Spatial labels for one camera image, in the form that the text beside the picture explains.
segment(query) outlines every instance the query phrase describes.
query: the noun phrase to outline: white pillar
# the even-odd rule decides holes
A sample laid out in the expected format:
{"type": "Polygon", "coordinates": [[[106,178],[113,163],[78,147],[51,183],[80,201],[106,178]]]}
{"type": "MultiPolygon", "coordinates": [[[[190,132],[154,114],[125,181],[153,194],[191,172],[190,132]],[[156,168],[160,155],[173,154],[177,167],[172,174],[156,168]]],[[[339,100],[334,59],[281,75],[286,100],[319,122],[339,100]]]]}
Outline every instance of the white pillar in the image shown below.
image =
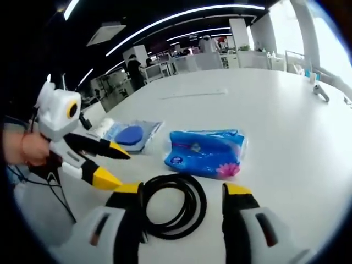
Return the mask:
{"type": "Polygon", "coordinates": [[[320,67],[318,39],[307,3],[305,1],[299,1],[298,3],[297,0],[291,0],[291,4],[301,28],[304,54],[309,56],[314,66],[320,67]]]}
{"type": "Polygon", "coordinates": [[[129,50],[125,51],[123,53],[123,59],[126,62],[126,65],[128,64],[128,58],[132,55],[136,55],[137,60],[142,64],[142,65],[146,65],[145,60],[148,59],[148,53],[147,50],[145,49],[144,45],[138,45],[138,46],[134,46],[132,48],[130,48],[129,50]]]}
{"type": "Polygon", "coordinates": [[[227,45],[229,48],[234,48],[235,47],[235,42],[233,40],[233,36],[227,36],[227,45]]]}
{"type": "Polygon", "coordinates": [[[235,42],[236,50],[243,45],[249,46],[249,38],[246,28],[246,22],[243,18],[231,18],[229,19],[233,39],[235,42]]]}
{"type": "Polygon", "coordinates": [[[251,31],[255,49],[265,48],[267,52],[275,51],[277,54],[274,28],[269,14],[266,14],[260,20],[257,20],[251,26],[251,31]]]}

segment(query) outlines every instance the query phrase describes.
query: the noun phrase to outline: blue sponge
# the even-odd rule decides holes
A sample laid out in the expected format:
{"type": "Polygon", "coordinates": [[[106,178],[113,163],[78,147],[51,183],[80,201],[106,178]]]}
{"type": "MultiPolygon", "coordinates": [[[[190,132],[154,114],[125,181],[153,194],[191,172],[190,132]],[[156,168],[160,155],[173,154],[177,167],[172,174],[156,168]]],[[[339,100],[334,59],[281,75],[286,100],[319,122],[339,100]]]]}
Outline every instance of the blue sponge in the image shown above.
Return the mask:
{"type": "Polygon", "coordinates": [[[115,137],[115,142],[121,145],[132,146],[143,138],[143,129],[139,125],[132,125],[122,130],[115,137]]]}

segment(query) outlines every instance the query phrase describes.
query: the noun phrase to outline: white wall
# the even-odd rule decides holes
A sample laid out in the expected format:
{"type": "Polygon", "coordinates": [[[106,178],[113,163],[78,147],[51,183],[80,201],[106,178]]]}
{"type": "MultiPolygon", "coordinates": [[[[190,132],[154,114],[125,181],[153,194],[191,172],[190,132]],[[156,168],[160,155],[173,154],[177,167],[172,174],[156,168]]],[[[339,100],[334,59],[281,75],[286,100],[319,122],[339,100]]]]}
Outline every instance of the white wall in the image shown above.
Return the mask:
{"type": "Polygon", "coordinates": [[[243,45],[249,46],[249,38],[246,28],[246,23],[243,18],[231,18],[229,19],[230,27],[235,41],[236,49],[243,45]]]}
{"type": "Polygon", "coordinates": [[[273,24],[269,13],[251,26],[254,47],[265,48],[266,51],[277,53],[273,24]]]}

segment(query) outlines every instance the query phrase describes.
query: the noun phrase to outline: coiled black hose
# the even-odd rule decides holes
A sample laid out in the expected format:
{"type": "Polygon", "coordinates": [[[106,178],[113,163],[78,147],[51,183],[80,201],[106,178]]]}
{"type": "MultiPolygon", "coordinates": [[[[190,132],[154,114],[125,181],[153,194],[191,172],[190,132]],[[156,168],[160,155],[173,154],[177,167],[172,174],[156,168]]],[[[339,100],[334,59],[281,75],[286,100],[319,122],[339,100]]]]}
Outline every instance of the coiled black hose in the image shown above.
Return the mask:
{"type": "Polygon", "coordinates": [[[191,234],[202,223],[206,209],[207,199],[204,190],[200,183],[189,174],[177,173],[157,176],[147,181],[143,187],[142,214],[145,216],[145,231],[154,237],[174,240],[191,234]],[[182,191],[185,195],[184,203],[180,212],[172,220],[167,223],[155,224],[147,216],[147,205],[156,192],[165,188],[175,188],[182,191]],[[195,217],[198,206],[200,207],[200,212],[195,222],[184,229],[195,217]]]}

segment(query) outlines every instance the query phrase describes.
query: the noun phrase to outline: human hand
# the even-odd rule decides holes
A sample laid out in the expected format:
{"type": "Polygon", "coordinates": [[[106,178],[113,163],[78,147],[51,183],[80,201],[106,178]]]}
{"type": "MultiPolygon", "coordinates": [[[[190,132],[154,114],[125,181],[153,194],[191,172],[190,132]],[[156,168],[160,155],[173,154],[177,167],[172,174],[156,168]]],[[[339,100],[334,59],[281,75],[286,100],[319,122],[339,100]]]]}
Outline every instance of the human hand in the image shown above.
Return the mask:
{"type": "Polygon", "coordinates": [[[46,158],[50,155],[49,141],[40,133],[25,134],[21,142],[23,159],[32,166],[46,164],[46,158]]]}

